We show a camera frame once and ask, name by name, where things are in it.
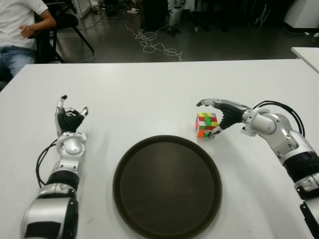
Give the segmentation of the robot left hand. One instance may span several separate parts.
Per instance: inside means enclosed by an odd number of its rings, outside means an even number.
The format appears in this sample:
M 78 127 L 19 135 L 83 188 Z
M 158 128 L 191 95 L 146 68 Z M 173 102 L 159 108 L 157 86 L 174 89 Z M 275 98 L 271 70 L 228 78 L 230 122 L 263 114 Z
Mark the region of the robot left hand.
M 61 96 L 55 109 L 55 126 L 58 136 L 61 136 L 65 132 L 76 132 L 84 118 L 88 115 L 88 107 L 84 107 L 80 112 L 74 108 L 65 108 L 64 101 L 67 98 L 67 95 Z

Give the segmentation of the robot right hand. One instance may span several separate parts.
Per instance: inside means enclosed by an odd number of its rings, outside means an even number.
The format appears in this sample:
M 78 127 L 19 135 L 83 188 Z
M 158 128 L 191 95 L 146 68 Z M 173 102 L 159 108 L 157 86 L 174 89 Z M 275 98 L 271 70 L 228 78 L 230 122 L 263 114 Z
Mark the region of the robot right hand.
M 208 137 L 215 137 L 232 125 L 242 123 L 243 115 L 251 110 L 250 107 L 243 104 L 223 99 L 203 99 L 200 100 L 196 106 L 212 106 L 220 110 L 223 114 L 221 122 L 208 134 Z

